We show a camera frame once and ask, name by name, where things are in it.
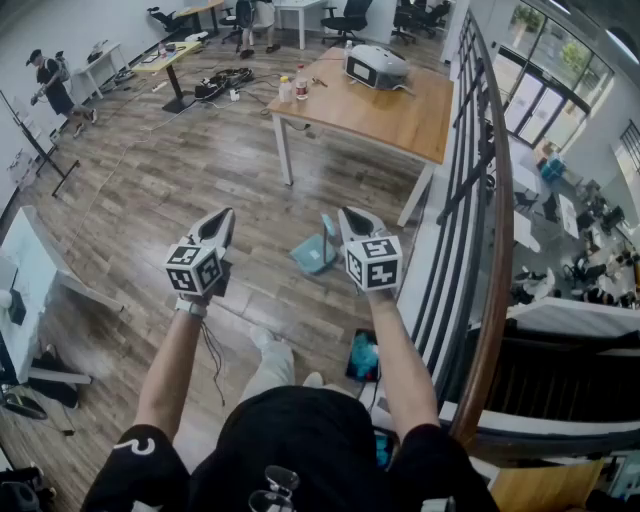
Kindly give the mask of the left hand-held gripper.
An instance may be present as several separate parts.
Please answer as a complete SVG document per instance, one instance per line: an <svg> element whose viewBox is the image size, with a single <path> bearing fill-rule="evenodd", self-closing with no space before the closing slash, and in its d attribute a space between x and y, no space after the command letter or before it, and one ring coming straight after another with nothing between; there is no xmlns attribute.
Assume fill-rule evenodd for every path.
<svg viewBox="0 0 640 512"><path fill-rule="evenodd" d="M231 264L224 261L224 256L231 243L235 219L231 207L221 209L197 221L191 235L170 246L165 270L176 292L203 298L225 295Z"/></svg>

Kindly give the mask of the teal dustpan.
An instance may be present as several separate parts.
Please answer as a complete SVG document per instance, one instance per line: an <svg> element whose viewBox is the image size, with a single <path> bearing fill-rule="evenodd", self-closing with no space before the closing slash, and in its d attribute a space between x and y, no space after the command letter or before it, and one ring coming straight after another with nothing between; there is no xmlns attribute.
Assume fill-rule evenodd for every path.
<svg viewBox="0 0 640 512"><path fill-rule="evenodd" d="M337 258L331 243L335 228L331 218L322 214L323 233L314 234L290 252L300 270L305 274L319 274L330 268Z"/></svg>

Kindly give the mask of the person's right forearm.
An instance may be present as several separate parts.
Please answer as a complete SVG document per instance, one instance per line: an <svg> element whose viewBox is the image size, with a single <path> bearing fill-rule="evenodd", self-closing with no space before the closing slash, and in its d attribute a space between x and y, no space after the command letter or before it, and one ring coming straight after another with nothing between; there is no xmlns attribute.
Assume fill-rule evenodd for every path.
<svg viewBox="0 0 640 512"><path fill-rule="evenodd" d="M430 373L407 334L389 290L366 293L379 347L386 399L401 442L421 425L440 426Z"/></svg>

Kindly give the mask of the person's left forearm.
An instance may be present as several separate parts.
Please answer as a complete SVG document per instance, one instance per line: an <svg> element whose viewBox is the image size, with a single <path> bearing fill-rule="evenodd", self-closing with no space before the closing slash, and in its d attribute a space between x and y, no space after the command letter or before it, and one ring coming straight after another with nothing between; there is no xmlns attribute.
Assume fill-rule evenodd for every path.
<svg viewBox="0 0 640 512"><path fill-rule="evenodd" d="M208 306L201 297L189 297ZM151 425L170 441L178 433L203 318L176 311L144 379L134 420Z"/></svg>

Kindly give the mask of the white wrist band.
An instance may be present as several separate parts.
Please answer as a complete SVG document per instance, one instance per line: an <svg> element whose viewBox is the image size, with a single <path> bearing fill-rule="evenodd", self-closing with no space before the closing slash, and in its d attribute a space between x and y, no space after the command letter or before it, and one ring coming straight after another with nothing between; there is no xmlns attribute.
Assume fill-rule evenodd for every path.
<svg viewBox="0 0 640 512"><path fill-rule="evenodd" d="M175 304L175 310L184 311L192 316L197 316L200 318L207 317L207 306L203 305L197 300L178 297Z"/></svg>

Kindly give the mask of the wooden table white legs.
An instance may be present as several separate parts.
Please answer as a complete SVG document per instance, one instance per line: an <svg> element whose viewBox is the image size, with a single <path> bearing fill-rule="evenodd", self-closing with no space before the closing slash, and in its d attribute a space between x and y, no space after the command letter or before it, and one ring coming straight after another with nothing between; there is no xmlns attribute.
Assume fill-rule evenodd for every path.
<svg viewBox="0 0 640 512"><path fill-rule="evenodd" d="M336 48L306 67L305 74L325 84L313 86L306 100L283 103L275 98L267 106L284 183L293 184L286 120L369 141L424 164L397 221L405 226L434 171L444 162L454 83L432 70L410 66L408 91L372 89L347 77L342 51Z"/></svg>

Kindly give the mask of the black bin teal contents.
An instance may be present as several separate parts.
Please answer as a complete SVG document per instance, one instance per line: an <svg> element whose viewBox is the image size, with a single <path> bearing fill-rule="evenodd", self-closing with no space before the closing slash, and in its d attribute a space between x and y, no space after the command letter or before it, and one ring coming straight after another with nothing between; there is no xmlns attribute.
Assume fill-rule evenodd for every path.
<svg viewBox="0 0 640 512"><path fill-rule="evenodd" d="M379 379L379 352L374 331L355 331L345 375L354 381L364 383L376 382Z"/></svg>

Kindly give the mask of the white grey tabletop appliance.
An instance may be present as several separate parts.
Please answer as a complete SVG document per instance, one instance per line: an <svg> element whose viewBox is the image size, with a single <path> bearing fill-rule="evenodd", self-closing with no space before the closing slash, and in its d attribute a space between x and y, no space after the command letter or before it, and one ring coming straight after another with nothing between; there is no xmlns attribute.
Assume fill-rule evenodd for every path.
<svg viewBox="0 0 640 512"><path fill-rule="evenodd" d="M412 93L408 84L408 62L380 46L360 44L353 47L346 56L344 72L353 81L371 89Z"/></svg>

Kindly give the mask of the black rack stand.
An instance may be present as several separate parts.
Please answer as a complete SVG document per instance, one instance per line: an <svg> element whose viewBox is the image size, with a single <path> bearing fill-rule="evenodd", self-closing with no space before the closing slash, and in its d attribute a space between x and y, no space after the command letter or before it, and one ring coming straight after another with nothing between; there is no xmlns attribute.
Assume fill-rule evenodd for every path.
<svg viewBox="0 0 640 512"><path fill-rule="evenodd" d="M56 144L53 144L52 148L50 150L45 151L43 149L43 147L41 146L41 144L36 140L36 138L34 137L33 133L30 131L30 129L25 125L23 120L20 118L20 116L17 113L17 111L11 106L11 104L9 103L6 95L4 94L4 92L1 89L0 89L0 99L2 100L4 105L7 107L7 109L9 111L14 123L18 126L19 130L22 132L22 135L26 138L26 140L31 145L31 147L39 155L39 167L36 170L36 175L40 174L40 171L42 170L42 168L45 165L49 165L57 173L57 175L60 177L59 183L57 184L57 186L53 189L53 191L51 193L52 197L57 198L60 189L68 181L68 179L72 175L73 171L81 166L80 161L78 159L76 159L71 164L69 169L66 172L63 172L61 170L61 168L57 165L57 163L52 158L53 154L58 149L58 146Z"/></svg>

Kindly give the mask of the black office chair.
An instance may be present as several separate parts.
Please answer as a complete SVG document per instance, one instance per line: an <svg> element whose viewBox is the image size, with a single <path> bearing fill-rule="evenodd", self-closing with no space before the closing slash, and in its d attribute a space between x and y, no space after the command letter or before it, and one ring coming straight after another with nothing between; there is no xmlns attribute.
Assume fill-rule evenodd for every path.
<svg viewBox="0 0 640 512"><path fill-rule="evenodd" d="M187 23L186 17L175 17L174 12L170 14L162 13L158 7L148 8L147 13L158 21L167 33L179 31L183 29Z"/></svg>
<svg viewBox="0 0 640 512"><path fill-rule="evenodd" d="M356 43L364 43L365 40L358 37L356 32L364 30L368 23L366 14L371 6L373 0L346 0L346 4L341 16L336 16L334 6L325 6L324 9L329 13L329 16L323 18L321 25L330 30L334 30L338 33L337 36L323 36L321 43L326 44L327 41L331 41L331 46L334 47L338 44L345 45L348 40L352 40Z"/></svg>
<svg viewBox="0 0 640 512"><path fill-rule="evenodd" d="M410 31L425 31L429 38L433 38L436 30L445 26L445 18L451 6L450 0L441 0L432 7L427 6L427 0L399 0L391 35L401 38L406 45L410 42L417 43Z"/></svg>
<svg viewBox="0 0 640 512"><path fill-rule="evenodd" d="M231 31L225 35L221 42L234 40L238 45L242 43L243 31L252 21L252 7L249 0L237 0L234 7L224 7L225 17L220 20L220 25L228 27Z"/></svg>

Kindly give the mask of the small white desk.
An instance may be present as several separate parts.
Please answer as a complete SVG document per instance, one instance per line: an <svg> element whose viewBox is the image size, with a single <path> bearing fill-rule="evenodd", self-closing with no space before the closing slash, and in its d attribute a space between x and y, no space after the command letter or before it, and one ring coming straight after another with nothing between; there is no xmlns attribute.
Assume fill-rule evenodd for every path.
<svg viewBox="0 0 640 512"><path fill-rule="evenodd" d="M98 72L108 66L111 75L103 81L98 80ZM98 56L91 62L83 62L72 70L71 78L73 84L82 83L87 91L87 97L97 97L103 99L104 95L101 86L111 78L114 78L121 71L129 71L130 64L125 58L120 42L106 42L98 49Z"/></svg>

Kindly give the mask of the wooden top desk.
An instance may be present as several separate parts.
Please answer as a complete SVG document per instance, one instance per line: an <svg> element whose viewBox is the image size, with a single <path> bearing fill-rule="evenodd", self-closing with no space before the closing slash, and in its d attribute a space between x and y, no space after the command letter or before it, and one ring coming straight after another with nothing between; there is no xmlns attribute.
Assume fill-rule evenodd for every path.
<svg viewBox="0 0 640 512"><path fill-rule="evenodd" d="M199 15L203 12L208 12L211 15L213 29L206 29L206 32L209 36L217 36L219 34L218 22L216 17L216 9L222 8L225 4L225 0L207 0L205 5L201 6L189 6L178 12L175 15L176 19L186 18L191 21L192 31L194 33L203 32L203 28L201 26Z"/></svg>

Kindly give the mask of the person's black t-shirt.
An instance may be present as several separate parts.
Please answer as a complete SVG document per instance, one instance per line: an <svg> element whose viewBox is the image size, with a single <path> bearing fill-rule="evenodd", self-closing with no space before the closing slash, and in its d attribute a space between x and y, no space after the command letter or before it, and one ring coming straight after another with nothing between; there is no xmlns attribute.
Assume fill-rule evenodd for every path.
<svg viewBox="0 0 640 512"><path fill-rule="evenodd" d="M82 512L249 512L266 469L296 473L295 512L420 512L453 498L457 512L499 512L464 449L441 428L413 428L388 469L376 459L370 417L356 399L326 389L283 386L241 403L215 450L188 470L167 436L127 430L96 477Z"/></svg>

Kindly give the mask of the eyeglasses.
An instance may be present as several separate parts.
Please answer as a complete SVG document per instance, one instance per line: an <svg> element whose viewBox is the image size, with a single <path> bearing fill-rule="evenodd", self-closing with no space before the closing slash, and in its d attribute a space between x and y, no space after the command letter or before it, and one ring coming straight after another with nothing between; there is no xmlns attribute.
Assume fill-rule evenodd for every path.
<svg viewBox="0 0 640 512"><path fill-rule="evenodd" d="M295 512L293 492L300 485L299 476L289 469L269 465L265 469L268 490L254 491L248 500L252 512Z"/></svg>

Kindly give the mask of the yellow top pedestal table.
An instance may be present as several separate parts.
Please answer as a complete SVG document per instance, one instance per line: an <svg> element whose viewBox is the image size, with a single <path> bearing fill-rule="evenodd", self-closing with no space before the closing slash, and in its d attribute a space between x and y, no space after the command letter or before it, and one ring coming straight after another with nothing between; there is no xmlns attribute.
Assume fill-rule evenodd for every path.
<svg viewBox="0 0 640 512"><path fill-rule="evenodd" d="M174 65L187 55L201 49L202 43L200 41L176 42L174 43L173 51L169 51L165 46L160 45L155 53L145 56L132 68L136 73L157 73L161 71L167 73L174 91L174 98L162 107L164 111L180 114L195 102L193 92L182 90L175 74Z"/></svg>

